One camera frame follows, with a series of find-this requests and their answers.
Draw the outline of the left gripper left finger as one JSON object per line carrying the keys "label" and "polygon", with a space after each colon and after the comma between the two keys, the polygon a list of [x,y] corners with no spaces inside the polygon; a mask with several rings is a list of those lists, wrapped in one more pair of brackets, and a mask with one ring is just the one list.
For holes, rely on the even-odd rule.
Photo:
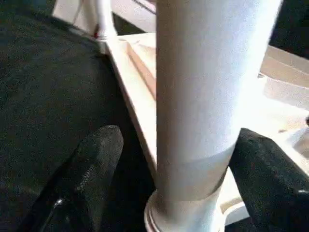
{"label": "left gripper left finger", "polygon": [[123,137],[115,125],[85,137],[23,220],[25,232],[98,232]]}

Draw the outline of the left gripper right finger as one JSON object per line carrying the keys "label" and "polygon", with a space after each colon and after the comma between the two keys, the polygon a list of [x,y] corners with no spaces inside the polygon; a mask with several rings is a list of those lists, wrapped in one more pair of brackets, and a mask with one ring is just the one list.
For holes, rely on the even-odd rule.
{"label": "left gripper right finger", "polygon": [[229,167],[259,231],[309,230],[309,178],[273,140],[242,128]]}

